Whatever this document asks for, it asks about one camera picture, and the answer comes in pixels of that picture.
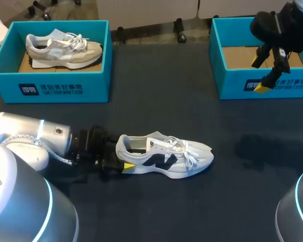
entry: shoe lace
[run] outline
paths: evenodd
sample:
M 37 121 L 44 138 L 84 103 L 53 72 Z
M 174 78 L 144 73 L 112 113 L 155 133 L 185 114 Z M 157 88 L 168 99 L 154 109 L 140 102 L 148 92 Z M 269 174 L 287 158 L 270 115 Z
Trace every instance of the shoe lace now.
M 170 144 L 167 153 L 169 155 L 183 155 L 185 157 L 185 164 L 187 167 L 192 168 L 195 164 L 197 164 L 197 158 L 199 155 L 188 148 L 188 142 L 186 140 L 180 140 L 174 136 L 169 136 L 166 140 Z
M 87 47 L 87 40 L 88 38 L 83 38 L 81 34 L 76 35 L 74 33 L 66 33 L 66 35 L 70 36 L 71 39 L 69 41 L 71 41 L 69 44 L 64 45 L 64 47 L 69 47 L 69 46 L 73 46 L 73 48 L 71 49 L 71 52 L 75 51 L 75 50 L 85 50 Z

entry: white sneaker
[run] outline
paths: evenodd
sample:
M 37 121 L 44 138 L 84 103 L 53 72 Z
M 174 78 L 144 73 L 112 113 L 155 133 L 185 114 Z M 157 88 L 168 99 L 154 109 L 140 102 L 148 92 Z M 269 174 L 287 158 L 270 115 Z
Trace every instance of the white sneaker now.
M 214 158 L 211 150 L 205 144 L 159 132 L 142 137 L 122 135 L 116 145 L 118 158 L 135 165 L 126 173 L 155 171 L 173 179 L 188 177 L 207 168 Z
M 26 49 L 33 68 L 67 67 L 80 69 L 96 62 L 103 52 L 97 42 L 82 35 L 55 29 L 50 35 L 38 37 L 28 34 Z

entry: teal shoe box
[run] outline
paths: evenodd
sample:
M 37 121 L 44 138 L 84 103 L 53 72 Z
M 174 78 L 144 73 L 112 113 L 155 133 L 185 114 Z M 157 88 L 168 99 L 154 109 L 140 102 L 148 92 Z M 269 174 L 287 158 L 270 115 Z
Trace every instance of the teal shoe box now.
M 220 99 L 303 97 L 303 68 L 291 68 L 290 74 L 283 73 L 275 89 L 263 94 L 253 90 L 271 68 L 255 69 L 250 67 L 251 63 L 249 69 L 227 68 L 223 47 L 263 45 L 250 32 L 252 20 L 253 18 L 218 18 L 212 21 L 209 54 Z M 303 63 L 303 52 L 299 57 Z
M 101 71 L 18 73 L 26 52 L 26 36 L 47 36 L 54 29 L 102 44 Z M 13 22 L 0 47 L 0 95 L 5 103 L 107 102 L 111 66 L 108 21 Z

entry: black n logo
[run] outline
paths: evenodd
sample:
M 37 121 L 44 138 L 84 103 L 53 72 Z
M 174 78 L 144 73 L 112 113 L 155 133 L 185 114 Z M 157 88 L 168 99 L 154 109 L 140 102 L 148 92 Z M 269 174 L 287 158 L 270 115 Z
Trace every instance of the black n logo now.
M 173 164 L 175 164 L 177 161 L 177 158 L 174 154 L 171 155 L 170 158 L 165 162 L 165 155 L 163 154 L 154 154 L 149 158 L 143 165 L 145 166 L 152 166 L 156 165 L 157 168 L 168 170 L 171 168 Z

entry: shoe heel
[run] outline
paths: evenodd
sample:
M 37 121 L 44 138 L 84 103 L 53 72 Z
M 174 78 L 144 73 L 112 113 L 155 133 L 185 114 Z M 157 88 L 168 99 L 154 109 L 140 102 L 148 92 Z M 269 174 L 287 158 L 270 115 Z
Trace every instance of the shoe heel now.
M 32 59 L 31 67 L 33 68 L 52 68 L 53 66 L 50 60 Z

